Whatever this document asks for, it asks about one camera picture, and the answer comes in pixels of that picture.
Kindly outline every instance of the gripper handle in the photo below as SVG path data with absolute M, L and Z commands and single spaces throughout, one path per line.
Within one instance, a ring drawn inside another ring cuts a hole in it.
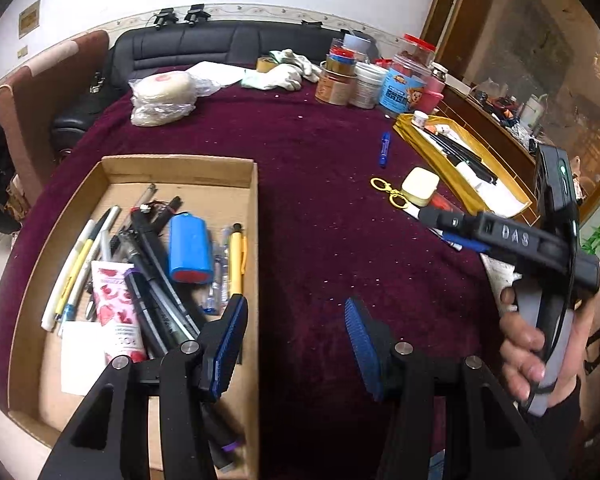
M 549 395 L 555 387 L 562 361 L 567 349 L 567 343 L 571 334 L 573 323 L 573 309 L 569 308 L 564 317 L 562 329 L 558 336 L 558 342 L 549 360 L 548 353 L 554 342 L 554 336 L 558 327 L 560 314 L 564 305 L 564 297 L 543 291 L 535 278 L 523 276 L 513 283 L 516 293 L 516 304 L 520 316 L 531 326 L 539 328 L 544 334 L 544 348 L 535 352 L 546 364 L 544 379 L 539 384 L 531 384 L 531 391 L 535 395 L 530 396 L 531 402 L 520 403 L 520 410 L 529 412 L 535 416 L 543 416 L 547 408 Z

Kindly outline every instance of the brown armchair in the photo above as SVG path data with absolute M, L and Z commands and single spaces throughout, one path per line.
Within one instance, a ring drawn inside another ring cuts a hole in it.
M 27 61 L 0 86 L 0 124 L 31 205 L 57 165 L 49 139 L 52 120 L 89 88 L 108 48 L 104 30 L 64 41 Z

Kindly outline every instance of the framed picture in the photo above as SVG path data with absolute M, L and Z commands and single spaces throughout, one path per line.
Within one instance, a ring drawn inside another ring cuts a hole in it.
M 18 17 L 18 38 L 40 25 L 40 0 L 24 9 Z

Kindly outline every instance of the glove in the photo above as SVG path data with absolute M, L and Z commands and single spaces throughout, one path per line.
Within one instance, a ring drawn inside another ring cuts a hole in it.
M 267 73 L 250 70 L 242 78 L 240 85 L 243 88 L 257 88 L 259 90 L 271 90 L 280 86 L 285 90 L 293 92 L 302 86 L 302 75 L 300 68 L 289 64 L 280 64 L 273 67 Z
M 312 83 L 317 83 L 320 79 L 322 70 L 319 66 L 315 66 L 305 56 L 298 56 L 290 48 L 285 50 L 271 50 L 269 55 L 278 63 L 285 63 L 297 66 L 302 70 L 302 76 Z

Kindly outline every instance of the tape roll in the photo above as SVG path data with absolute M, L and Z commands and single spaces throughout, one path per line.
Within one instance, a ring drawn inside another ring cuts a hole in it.
M 256 72 L 267 73 L 276 65 L 276 60 L 272 57 L 259 57 L 256 62 Z

